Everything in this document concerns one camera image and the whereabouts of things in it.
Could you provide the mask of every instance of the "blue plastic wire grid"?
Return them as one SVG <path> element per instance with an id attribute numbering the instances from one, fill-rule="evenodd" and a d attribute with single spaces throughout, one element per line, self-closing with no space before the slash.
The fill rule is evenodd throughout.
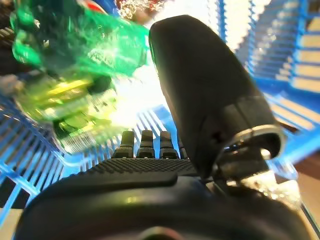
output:
<path id="1" fill-rule="evenodd" d="M 228 28 L 226 15 L 228 5 L 234 1 L 207 2 L 208 5 L 215 3 L 216 29 L 228 43 L 233 29 Z M 299 72 L 303 66 L 320 70 L 320 57 L 303 59 L 303 52 L 320 55 L 319 46 L 303 45 L 306 36 L 320 38 L 320 29 L 306 30 L 307 21 L 320 18 L 320 14 L 308 13 L 307 0 L 271 0 L 261 14 L 256 12 L 257 0 L 248 3 L 249 30 L 235 53 L 265 94 L 276 118 L 298 130 L 296 133 L 284 130 L 288 138 L 284 153 L 270 164 L 279 174 L 294 179 L 297 173 L 292 164 L 320 147 L 320 91 L 299 87 L 301 78 L 315 84 L 320 80 Z M 64 155 L 52 143 L 49 131 L 30 123 L 9 99 L 0 96 L 0 100 L 0 185 L 6 178 L 16 184 L 0 212 L 0 226 L 20 191 L 29 193 L 28 204 L 59 179 L 109 159 L 121 142 L 121 136 L 115 136 L 83 153 Z M 135 154 L 142 130 L 153 131 L 156 157 L 160 151 L 160 131 L 171 132 L 174 148 L 178 149 L 177 130 L 165 106 L 138 114 L 138 123 L 133 129 Z"/>

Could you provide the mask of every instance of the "blue shopping basket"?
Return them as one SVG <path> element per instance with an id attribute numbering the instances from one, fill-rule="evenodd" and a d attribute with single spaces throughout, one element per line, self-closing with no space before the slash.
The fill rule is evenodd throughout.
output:
<path id="1" fill-rule="evenodd" d="M 175 0 L 167 1 L 154 21 L 189 14 L 209 25 L 235 52 L 265 94 L 276 118 L 296 131 L 284 129 L 284 153 L 270 165 L 277 173 L 295 178 L 292 164 L 320 146 L 320 13 L 308 0 Z M 114 136 L 98 147 L 64 155 L 52 142 L 51 132 L 33 125 L 0 96 L 0 185 L 14 183 L 0 211 L 0 226 L 21 192 L 28 204 L 40 191 L 61 178 L 109 159 L 121 142 Z M 138 114 L 137 153 L 142 130 L 152 130 L 155 146 L 160 131 L 176 128 L 165 104 Z"/>

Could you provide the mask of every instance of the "plastic packaging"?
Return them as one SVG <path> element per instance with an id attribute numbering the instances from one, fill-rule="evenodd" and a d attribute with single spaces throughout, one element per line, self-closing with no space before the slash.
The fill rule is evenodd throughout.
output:
<path id="1" fill-rule="evenodd" d="M 58 148 L 69 154 L 101 144 L 135 124 L 128 111 L 132 124 L 118 121 L 121 98 L 110 77 L 71 69 L 30 79 L 15 102 L 32 122 L 52 130 Z"/>
<path id="2" fill-rule="evenodd" d="M 146 63 L 145 27 L 91 11 L 77 1 L 25 0 L 17 4 L 11 23 L 15 58 L 38 68 L 131 76 Z"/>

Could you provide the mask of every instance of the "green bottle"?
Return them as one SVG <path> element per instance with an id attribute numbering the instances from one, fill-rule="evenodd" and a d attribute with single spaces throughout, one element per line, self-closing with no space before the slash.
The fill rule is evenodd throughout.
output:
<path id="1" fill-rule="evenodd" d="M 15 58 L 56 72 L 114 76 L 146 63 L 148 30 L 120 17 L 93 12 L 76 0 L 16 0 L 11 24 Z"/>

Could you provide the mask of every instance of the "black ridged tabs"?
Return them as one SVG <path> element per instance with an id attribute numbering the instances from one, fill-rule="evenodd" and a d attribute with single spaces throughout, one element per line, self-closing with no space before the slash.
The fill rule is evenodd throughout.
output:
<path id="1" fill-rule="evenodd" d="M 177 139 L 178 139 L 178 145 L 179 145 L 179 151 L 180 151 L 180 158 L 181 159 L 189 159 L 188 155 L 187 155 L 187 152 L 186 152 L 186 149 L 185 149 L 185 146 L 184 144 L 182 143 L 179 135 L 177 134 Z"/>
<path id="2" fill-rule="evenodd" d="M 112 159 L 118 158 L 133 158 L 134 157 L 134 144 L 135 134 L 133 131 L 124 131 L 122 133 L 122 139 L 120 147 L 118 147 L 113 155 Z"/>
<path id="3" fill-rule="evenodd" d="M 174 149 L 171 141 L 171 134 L 167 131 L 160 133 L 160 158 L 161 159 L 178 159 L 178 153 Z"/>
<path id="4" fill-rule="evenodd" d="M 143 130 L 137 158 L 155 158 L 154 135 L 151 130 Z"/>

